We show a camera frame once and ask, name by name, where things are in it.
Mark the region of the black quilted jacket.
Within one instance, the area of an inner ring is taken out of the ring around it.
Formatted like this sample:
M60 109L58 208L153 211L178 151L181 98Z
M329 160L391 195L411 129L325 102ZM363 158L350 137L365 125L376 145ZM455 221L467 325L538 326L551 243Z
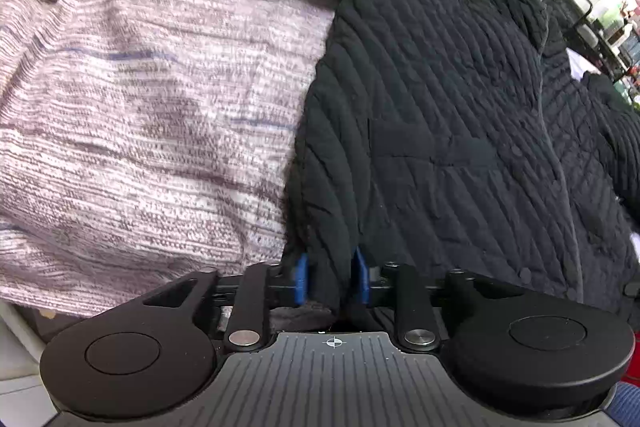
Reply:
M341 0L288 207L328 307L364 254L639 322L639 115L608 81L573 79L540 0Z

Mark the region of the black metal rack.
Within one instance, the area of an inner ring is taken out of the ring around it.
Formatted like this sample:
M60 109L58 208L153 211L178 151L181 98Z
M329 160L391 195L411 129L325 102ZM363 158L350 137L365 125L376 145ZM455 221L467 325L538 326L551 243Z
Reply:
M603 37L603 32L590 20L591 0L541 0L561 28L570 49L581 55L613 81L626 74L628 66L616 55Z

